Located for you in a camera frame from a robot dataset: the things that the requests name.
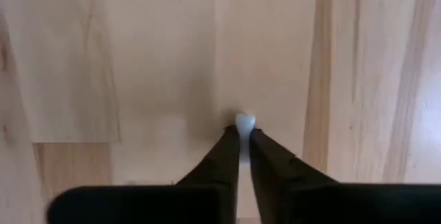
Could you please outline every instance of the white heart-shaped object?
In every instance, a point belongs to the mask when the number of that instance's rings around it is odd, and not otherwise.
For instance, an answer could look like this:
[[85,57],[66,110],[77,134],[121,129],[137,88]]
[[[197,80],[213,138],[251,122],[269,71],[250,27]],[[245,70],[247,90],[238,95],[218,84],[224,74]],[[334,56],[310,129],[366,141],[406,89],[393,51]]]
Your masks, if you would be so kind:
[[256,124],[256,117],[244,113],[236,115],[236,129],[240,137],[240,162],[249,163],[249,135]]

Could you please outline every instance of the black plastic piece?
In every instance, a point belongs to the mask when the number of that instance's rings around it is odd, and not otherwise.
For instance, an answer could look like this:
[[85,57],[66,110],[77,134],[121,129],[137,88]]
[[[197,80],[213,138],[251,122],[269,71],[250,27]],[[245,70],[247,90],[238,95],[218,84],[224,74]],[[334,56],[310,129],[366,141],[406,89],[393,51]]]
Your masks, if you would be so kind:
[[225,128],[219,142],[176,185],[67,191],[50,205],[48,223],[235,223],[239,144],[236,128]]
[[[235,223],[239,147],[229,126],[176,185],[76,188],[55,198],[48,223]],[[249,152],[262,224],[441,223],[439,185],[339,183],[262,130]]]
[[269,138],[262,130],[255,129],[250,135],[251,171],[264,224],[282,223],[291,199],[288,190],[295,186],[306,190],[336,181],[301,161],[293,153]]
[[439,185],[342,184],[254,130],[254,189],[262,224],[441,223]]

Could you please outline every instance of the wood grain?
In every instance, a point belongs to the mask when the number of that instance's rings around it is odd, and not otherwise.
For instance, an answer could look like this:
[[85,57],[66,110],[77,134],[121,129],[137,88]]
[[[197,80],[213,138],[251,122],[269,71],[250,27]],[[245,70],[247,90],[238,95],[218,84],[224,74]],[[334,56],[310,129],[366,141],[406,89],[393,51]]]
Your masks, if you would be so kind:
[[118,141],[101,0],[5,0],[33,142]]
[[441,0],[417,0],[385,181],[439,183]]
[[0,223],[43,223],[43,201],[0,0]]
[[222,134],[214,116],[214,0],[108,0],[122,144],[117,184],[179,180]]
[[216,101],[302,154],[316,0],[216,0]]
[[328,173],[382,180],[413,0],[331,0]]
[[73,187],[110,184],[108,144],[34,144],[45,200]]
[[331,88],[331,2],[317,0],[305,117],[303,160],[327,171],[329,94]]

